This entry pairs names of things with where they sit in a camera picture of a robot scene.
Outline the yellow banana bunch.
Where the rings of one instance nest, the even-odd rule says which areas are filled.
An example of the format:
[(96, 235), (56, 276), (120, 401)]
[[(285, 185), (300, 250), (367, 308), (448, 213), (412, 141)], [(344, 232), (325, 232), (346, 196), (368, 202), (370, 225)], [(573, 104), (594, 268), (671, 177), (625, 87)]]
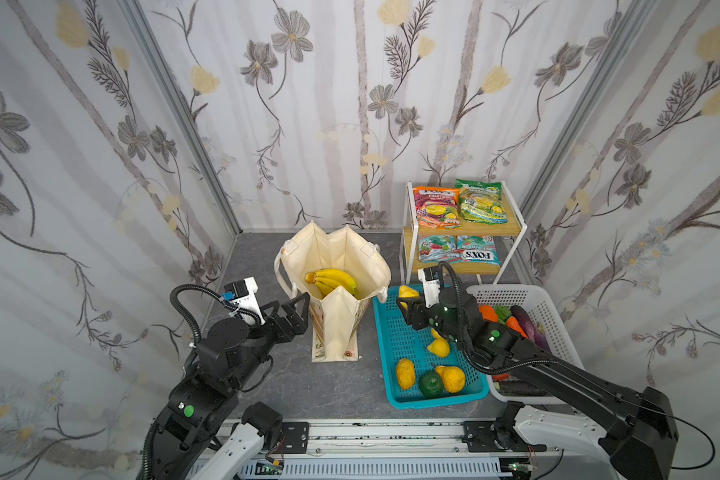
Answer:
[(358, 294), (356, 280), (347, 272), (339, 269), (326, 268), (308, 272), (304, 276), (304, 281), (316, 285), (324, 297), (338, 288), (345, 289), (353, 297)]

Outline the small yellow lemon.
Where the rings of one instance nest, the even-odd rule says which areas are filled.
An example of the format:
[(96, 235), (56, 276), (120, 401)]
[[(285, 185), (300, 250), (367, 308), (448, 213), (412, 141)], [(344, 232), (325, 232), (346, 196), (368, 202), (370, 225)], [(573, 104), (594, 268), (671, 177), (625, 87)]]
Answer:
[(399, 299), (418, 299), (420, 297), (420, 293), (406, 285), (401, 285), (398, 289), (398, 298)]

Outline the cream floral grocery tote bag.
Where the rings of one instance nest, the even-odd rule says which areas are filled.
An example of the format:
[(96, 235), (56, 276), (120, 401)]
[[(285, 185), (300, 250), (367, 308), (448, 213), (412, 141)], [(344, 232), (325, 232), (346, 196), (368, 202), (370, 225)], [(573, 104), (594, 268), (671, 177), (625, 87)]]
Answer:
[(308, 297), (312, 360), (357, 361), (361, 320), (374, 299), (387, 299), (391, 283), (379, 246), (349, 227), (326, 232), (311, 222), (280, 247), (274, 273), (289, 297)]

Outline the orange red snack bag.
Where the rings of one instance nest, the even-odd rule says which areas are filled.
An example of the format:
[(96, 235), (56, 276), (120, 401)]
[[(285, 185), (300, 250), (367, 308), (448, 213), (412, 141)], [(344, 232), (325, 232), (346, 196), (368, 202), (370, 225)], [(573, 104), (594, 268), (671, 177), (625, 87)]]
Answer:
[(459, 217), (459, 190), (456, 188), (419, 186), (413, 188), (416, 220), (420, 227), (456, 229)]

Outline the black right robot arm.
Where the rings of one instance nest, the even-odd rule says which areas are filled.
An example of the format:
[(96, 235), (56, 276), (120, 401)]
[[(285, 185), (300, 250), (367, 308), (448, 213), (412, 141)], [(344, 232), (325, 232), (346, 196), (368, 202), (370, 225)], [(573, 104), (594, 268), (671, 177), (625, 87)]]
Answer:
[(508, 324), (484, 319), (476, 298), (453, 268), (441, 262), (424, 277), (432, 291), (396, 300), (404, 322), (415, 330), (434, 329), (451, 341), (466, 362), (487, 376), (508, 373), (562, 400), (597, 424), (594, 455), (626, 479), (666, 479), (679, 441), (667, 395), (606, 381), (560, 357)]

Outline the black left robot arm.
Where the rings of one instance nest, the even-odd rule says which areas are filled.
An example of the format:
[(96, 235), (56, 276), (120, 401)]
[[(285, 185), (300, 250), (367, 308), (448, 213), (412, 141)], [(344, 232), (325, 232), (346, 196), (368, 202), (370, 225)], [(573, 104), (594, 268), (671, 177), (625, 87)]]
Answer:
[[(209, 295), (228, 311), (228, 317), (202, 331), (179, 299), (185, 291)], [(256, 370), (261, 365), (274, 366), (273, 347), (293, 341), (308, 328), (309, 294), (259, 305), (255, 291), (253, 278), (230, 283), (223, 293), (195, 284), (171, 291), (170, 303), (189, 325), (193, 343), (182, 379), (149, 426), (139, 478), (190, 478), (196, 461), (208, 449), (214, 454), (196, 478), (236, 479), (259, 453), (280, 473), (285, 455), (305, 453), (308, 423), (286, 422), (262, 402), (245, 409), (227, 441), (218, 438), (240, 394), (258, 388), (251, 380)]]

